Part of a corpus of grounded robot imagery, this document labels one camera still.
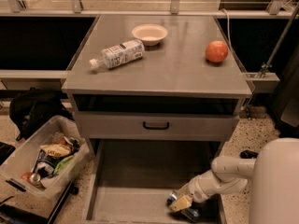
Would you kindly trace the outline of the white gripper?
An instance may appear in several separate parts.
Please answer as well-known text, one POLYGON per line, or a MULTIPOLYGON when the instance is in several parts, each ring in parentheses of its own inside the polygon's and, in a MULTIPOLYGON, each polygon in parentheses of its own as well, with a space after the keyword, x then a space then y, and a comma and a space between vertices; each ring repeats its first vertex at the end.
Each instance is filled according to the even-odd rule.
POLYGON ((192 201, 195 203, 203 203, 208 200, 209 196, 204 193, 204 190, 201 187, 201 181, 202 179, 200 176, 196 176, 190 180, 187 184, 187 193, 189 196, 172 193, 168 198, 169 209, 173 212, 178 212, 189 208, 192 205, 192 201))

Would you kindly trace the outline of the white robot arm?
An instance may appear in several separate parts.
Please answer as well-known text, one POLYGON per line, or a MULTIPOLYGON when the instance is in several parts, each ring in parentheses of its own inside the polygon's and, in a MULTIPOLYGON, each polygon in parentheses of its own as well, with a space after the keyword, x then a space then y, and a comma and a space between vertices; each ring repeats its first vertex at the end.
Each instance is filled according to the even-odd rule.
POLYGON ((167 205, 195 221, 194 203, 238 192, 248 183, 249 224, 299 224, 299 139, 273 140, 255 159, 219 156, 208 171, 173 191, 167 205))

